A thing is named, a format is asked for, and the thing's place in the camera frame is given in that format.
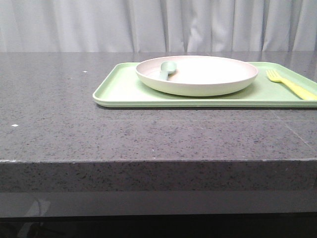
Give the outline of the beige round plate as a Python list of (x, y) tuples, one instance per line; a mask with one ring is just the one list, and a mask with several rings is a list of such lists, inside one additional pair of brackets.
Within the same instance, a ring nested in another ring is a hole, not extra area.
[[(160, 79), (161, 64), (176, 63), (176, 71)], [(149, 59), (136, 66), (148, 87), (174, 95), (205, 97), (234, 93), (253, 83), (259, 70), (250, 63), (211, 56), (171, 56)]]

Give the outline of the yellow plastic fork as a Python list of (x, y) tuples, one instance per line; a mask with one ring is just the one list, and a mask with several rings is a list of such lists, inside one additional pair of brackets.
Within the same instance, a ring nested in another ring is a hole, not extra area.
[(270, 81), (284, 84), (295, 95), (303, 100), (317, 100), (317, 96), (315, 94), (290, 81), (289, 79), (282, 77), (276, 70), (267, 70), (266, 75)]

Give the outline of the light green rectangular tray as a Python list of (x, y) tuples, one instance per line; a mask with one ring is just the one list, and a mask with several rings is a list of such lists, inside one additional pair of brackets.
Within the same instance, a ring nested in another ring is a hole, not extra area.
[(94, 101), (111, 108), (316, 108), (315, 100), (302, 100), (284, 85), (271, 82), (267, 70), (303, 88), (317, 92), (316, 82), (276, 63), (253, 62), (259, 70), (255, 81), (236, 93), (216, 97), (185, 97), (154, 90), (138, 78), (136, 63), (120, 63), (114, 67), (93, 93)]

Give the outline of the teal green plastic spoon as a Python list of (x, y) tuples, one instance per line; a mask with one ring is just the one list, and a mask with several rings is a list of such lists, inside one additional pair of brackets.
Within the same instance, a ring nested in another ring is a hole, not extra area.
[(160, 65), (159, 79), (167, 80), (168, 77), (174, 74), (177, 70), (177, 64), (173, 61), (164, 61)]

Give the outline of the white pleated curtain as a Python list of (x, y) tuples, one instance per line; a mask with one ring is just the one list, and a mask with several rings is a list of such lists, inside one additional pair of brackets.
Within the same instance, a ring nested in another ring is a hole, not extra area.
[(3, 0), (9, 52), (314, 51), (314, 0)]

